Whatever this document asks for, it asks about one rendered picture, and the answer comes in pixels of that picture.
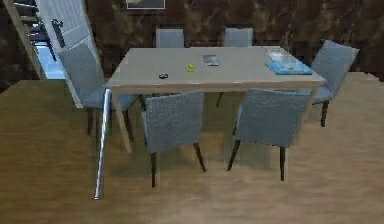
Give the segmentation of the grey flat rectangular object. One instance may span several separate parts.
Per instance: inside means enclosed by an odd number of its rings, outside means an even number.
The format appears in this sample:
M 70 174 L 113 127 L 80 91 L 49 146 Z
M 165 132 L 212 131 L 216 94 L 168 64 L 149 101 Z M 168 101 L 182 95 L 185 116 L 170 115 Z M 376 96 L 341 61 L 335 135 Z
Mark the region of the grey flat rectangular object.
M 206 66 L 219 66 L 220 62 L 216 55 L 203 55 L 203 62 Z

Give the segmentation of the white room door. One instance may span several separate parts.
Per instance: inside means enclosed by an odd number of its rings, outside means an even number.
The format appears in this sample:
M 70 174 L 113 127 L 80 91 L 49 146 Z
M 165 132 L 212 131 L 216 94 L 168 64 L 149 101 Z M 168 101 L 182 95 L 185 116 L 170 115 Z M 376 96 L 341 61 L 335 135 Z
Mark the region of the white room door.
M 53 52 L 55 53 L 59 68 L 63 70 L 63 75 L 72 95 L 74 104 L 77 108 L 82 108 L 83 105 L 79 101 L 74 86 L 61 63 L 58 54 L 84 43 L 91 50 L 95 59 L 100 61 L 85 7 L 85 0 L 35 0 L 35 2 L 37 4 L 39 18 L 46 28 Z M 64 48 L 59 46 L 51 24 L 52 19 L 58 19 L 63 22 L 61 31 L 66 44 Z

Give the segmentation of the beige dining table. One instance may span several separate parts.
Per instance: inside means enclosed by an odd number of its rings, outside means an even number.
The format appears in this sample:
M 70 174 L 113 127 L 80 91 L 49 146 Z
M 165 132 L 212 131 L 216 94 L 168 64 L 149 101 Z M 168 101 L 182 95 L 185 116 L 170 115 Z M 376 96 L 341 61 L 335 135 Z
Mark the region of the beige dining table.
M 311 75 L 276 75 L 267 66 L 267 46 L 253 47 L 191 47 L 191 48 L 132 48 L 105 84 L 104 107 L 98 153 L 96 184 L 93 198 L 102 192 L 103 159 L 109 106 L 116 108 L 116 117 L 125 150 L 132 151 L 121 105 L 120 94 L 246 91 L 251 88 L 301 89 L 315 94 L 325 79 Z M 206 66 L 203 55 L 216 55 L 220 65 Z M 194 65 L 194 72 L 186 66 Z M 168 78 L 160 79 L 160 73 Z

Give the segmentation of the grey upholstered chair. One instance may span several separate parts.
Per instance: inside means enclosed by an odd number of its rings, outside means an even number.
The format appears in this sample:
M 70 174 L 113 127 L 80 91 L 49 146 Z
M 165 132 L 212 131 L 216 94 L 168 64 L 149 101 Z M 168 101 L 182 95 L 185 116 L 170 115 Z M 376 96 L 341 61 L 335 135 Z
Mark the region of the grey upholstered chair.
M 202 131 L 204 92 L 194 91 L 151 97 L 141 114 L 145 147 L 150 154 L 151 187 L 156 186 L 159 152 L 192 144 L 203 172 L 206 171 L 199 140 Z
M 276 146 L 280 148 L 280 180 L 284 181 L 286 149 L 295 140 L 309 99 L 309 93 L 299 91 L 248 90 L 239 104 L 227 170 L 232 169 L 242 141 Z
M 310 68 L 322 76 L 325 82 L 317 89 L 312 104 L 321 104 L 320 126 L 326 124 L 328 106 L 340 87 L 359 53 L 358 48 L 325 40 Z
M 183 48 L 184 32 L 182 29 L 157 29 L 157 48 Z
M 101 65 L 86 44 L 60 52 L 58 57 L 69 76 L 80 103 L 87 111 L 87 134 L 93 128 L 94 115 L 103 111 L 106 83 Z
M 224 31 L 225 47 L 249 47 L 252 45 L 252 28 L 226 28 Z

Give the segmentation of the framed wall picture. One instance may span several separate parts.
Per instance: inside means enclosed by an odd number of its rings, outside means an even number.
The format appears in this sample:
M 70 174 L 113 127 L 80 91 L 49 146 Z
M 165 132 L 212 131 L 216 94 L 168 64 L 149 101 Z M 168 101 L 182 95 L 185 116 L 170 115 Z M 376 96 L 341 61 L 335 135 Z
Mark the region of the framed wall picture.
M 165 0 L 126 0 L 128 9 L 164 9 Z

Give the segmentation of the blue book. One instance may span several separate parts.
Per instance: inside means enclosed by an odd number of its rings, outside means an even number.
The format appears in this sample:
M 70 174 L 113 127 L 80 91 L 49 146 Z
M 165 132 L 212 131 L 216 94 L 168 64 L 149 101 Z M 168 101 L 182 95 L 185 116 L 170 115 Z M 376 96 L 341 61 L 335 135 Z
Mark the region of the blue book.
M 282 61 L 269 60 L 266 62 L 266 66 L 276 75 L 311 75 L 313 73 L 308 66 L 300 61 L 285 64 Z

